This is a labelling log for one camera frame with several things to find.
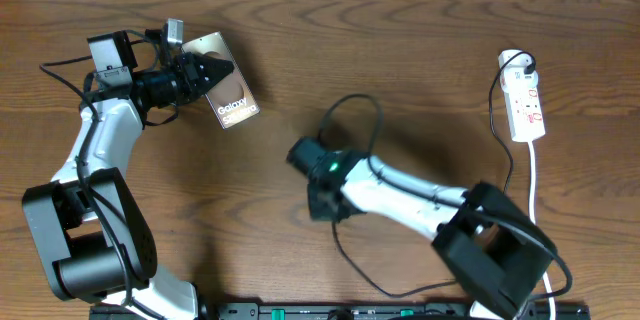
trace wood grain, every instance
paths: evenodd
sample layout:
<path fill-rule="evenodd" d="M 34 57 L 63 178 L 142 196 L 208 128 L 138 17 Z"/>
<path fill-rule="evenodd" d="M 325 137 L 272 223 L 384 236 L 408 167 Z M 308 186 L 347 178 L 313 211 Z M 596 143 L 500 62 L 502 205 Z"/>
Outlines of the wood grain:
<path fill-rule="evenodd" d="M 562 300 L 586 302 L 594 319 L 637 319 L 639 9 L 640 0 L 0 0 L 0 318 L 87 316 L 86 304 L 51 294 L 20 206 L 79 129 L 78 99 L 38 64 L 87 54 L 88 36 L 174 17 L 186 38 L 222 31 L 262 108 L 223 131 L 200 101 L 145 130 L 130 161 L 127 182 L 160 261 L 210 297 L 386 300 L 338 256 L 329 225 L 309 220 L 288 149 L 339 97 L 366 92 L 386 112 L 383 159 L 446 183 L 501 183 L 507 161 L 488 130 L 487 91 L 499 51 L 518 47 L 539 63 L 548 135 L 536 142 L 538 218 L 576 279 Z M 61 73 L 80 84 L 90 66 Z M 496 95 L 507 136 L 503 103 Z M 372 121 L 364 103 L 337 116 L 355 146 Z M 510 147 L 510 194 L 526 208 L 527 149 Z M 391 221 L 371 215 L 339 231 L 391 291 L 450 278 L 424 240 Z M 555 268 L 551 278 L 561 285 Z M 432 296 L 464 294 L 411 300 Z"/>

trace power strip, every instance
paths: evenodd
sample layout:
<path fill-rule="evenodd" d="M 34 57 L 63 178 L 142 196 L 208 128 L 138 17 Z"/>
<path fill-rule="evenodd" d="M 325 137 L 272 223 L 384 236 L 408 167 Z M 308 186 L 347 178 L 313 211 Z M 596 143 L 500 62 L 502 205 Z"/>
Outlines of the power strip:
<path fill-rule="evenodd" d="M 505 50 L 498 56 L 500 67 L 520 50 Z M 500 75 L 500 86 L 507 104 L 511 140 L 529 142 L 545 134 L 542 108 L 538 93 L 538 72 L 525 74 L 524 69 L 533 60 L 521 54 L 513 59 Z"/>

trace white power strip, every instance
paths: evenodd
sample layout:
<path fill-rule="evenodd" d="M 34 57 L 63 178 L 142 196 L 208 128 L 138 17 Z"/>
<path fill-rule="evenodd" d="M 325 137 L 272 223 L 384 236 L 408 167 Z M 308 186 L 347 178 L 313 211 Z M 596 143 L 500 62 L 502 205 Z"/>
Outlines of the white power strip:
<path fill-rule="evenodd" d="M 520 50 L 505 50 L 498 56 L 500 67 Z M 542 108 L 538 95 L 538 72 L 525 74 L 524 69 L 533 59 L 521 54 L 513 59 L 500 75 L 500 86 L 507 104 L 511 139 L 529 142 L 545 134 Z"/>

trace white arm segment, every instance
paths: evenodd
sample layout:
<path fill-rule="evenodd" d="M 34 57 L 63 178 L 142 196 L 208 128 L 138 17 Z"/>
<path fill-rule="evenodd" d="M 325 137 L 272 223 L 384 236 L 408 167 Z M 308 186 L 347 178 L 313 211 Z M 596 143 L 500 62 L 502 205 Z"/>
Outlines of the white arm segment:
<path fill-rule="evenodd" d="M 460 205 L 465 200 L 462 196 L 466 191 L 464 188 L 447 187 L 418 179 L 387 166 L 375 156 L 371 157 L 371 163 L 385 179 L 404 188 Z M 438 205 L 378 180 L 369 169 L 366 159 L 360 160 L 349 172 L 341 191 L 358 209 L 393 219 L 430 240 L 435 238 L 438 225 L 448 223 L 458 212 L 456 208 Z"/>
<path fill-rule="evenodd" d="M 102 302 L 120 305 L 124 297 L 125 292 L 120 291 L 110 294 Z M 149 287 L 143 290 L 133 289 L 133 299 L 137 304 L 164 319 L 193 320 L 198 318 L 198 299 L 195 287 L 186 281 L 178 280 L 162 265 L 158 265 L 156 276 L 149 279 Z M 154 319 L 133 306 L 127 306 L 127 310 L 145 319 Z"/>
<path fill-rule="evenodd" d="M 100 123 L 91 138 L 87 152 L 87 174 L 96 170 L 117 167 L 125 177 L 131 150 L 142 133 L 140 115 L 131 100 L 109 99 L 93 103 L 100 114 Z M 67 161 L 51 179 L 67 183 L 78 179 L 75 158 L 91 126 L 91 110 L 80 114 L 82 127 Z"/>

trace wooden surface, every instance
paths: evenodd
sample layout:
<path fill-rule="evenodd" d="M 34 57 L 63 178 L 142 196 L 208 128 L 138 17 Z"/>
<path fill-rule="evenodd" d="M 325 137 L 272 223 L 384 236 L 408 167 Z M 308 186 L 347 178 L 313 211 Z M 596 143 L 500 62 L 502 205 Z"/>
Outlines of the wooden surface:
<path fill-rule="evenodd" d="M 222 31 L 262 113 L 223 131 L 205 101 L 144 131 L 127 182 L 160 261 L 214 299 L 380 301 L 311 223 L 306 182 L 284 159 L 353 92 L 386 111 L 376 153 L 449 184 L 501 184 L 507 159 L 488 129 L 487 91 L 505 48 L 539 63 L 547 135 L 536 142 L 539 224 L 570 265 L 563 301 L 594 319 L 640 316 L 640 0 L 0 0 L 0 317 L 86 318 L 49 290 L 21 210 L 79 129 L 78 98 L 38 70 L 88 54 L 86 38 L 185 22 Z M 92 64 L 60 69 L 76 84 Z M 498 131 L 508 138 L 496 93 Z M 155 111 L 154 118 L 165 116 Z M 372 111 L 346 106 L 344 143 L 364 146 Z M 526 208 L 526 145 L 510 195 Z M 339 228 L 355 260 L 390 291 L 447 280 L 428 243 L 364 216 Z M 558 288 L 561 273 L 553 268 Z M 414 296 L 463 296 L 458 287 Z"/>

